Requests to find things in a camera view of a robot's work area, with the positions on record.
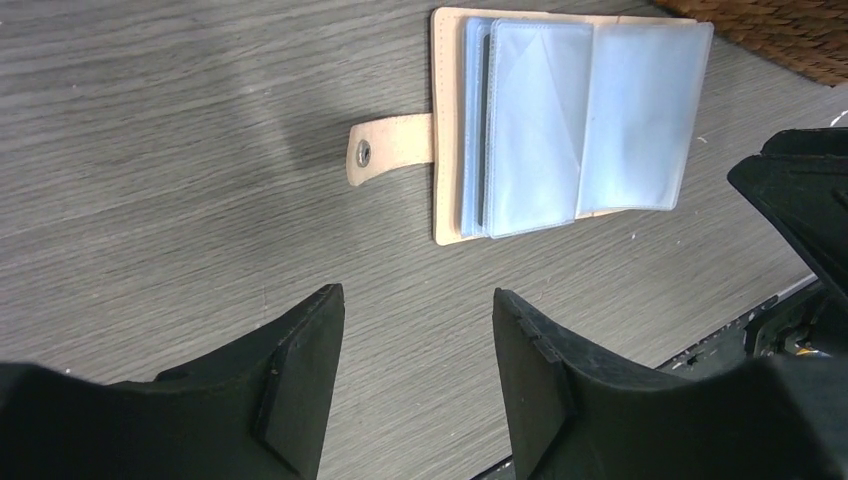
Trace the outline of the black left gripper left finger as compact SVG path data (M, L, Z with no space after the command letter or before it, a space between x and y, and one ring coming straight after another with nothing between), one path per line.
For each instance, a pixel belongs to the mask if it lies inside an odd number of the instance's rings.
M152 381L1 367L5 479L313 479L345 321L328 284Z

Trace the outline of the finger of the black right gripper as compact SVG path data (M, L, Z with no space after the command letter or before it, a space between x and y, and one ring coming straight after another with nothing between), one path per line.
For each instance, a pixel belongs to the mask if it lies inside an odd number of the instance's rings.
M728 182L837 299L847 297L847 129L783 130Z

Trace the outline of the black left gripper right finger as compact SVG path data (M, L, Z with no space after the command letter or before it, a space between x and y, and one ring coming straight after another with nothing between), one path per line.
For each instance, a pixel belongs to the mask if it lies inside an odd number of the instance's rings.
M691 381L613 353L510 290L493 332L520 479L843 479L847 363L773 356Z

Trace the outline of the beige leather card holder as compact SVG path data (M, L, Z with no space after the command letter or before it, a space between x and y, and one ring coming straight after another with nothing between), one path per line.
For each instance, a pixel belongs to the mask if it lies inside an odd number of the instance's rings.
M672 210L712 37L685 18L437 8L431 111L352 127L348 181L432 164L439 245Z

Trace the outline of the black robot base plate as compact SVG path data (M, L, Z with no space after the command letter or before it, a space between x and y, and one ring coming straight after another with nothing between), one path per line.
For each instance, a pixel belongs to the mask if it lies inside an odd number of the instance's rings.
M823 356L813 346L814 326L829 293L813 274L766 298L666 360L657 370L700 380L749 359L774 355Z

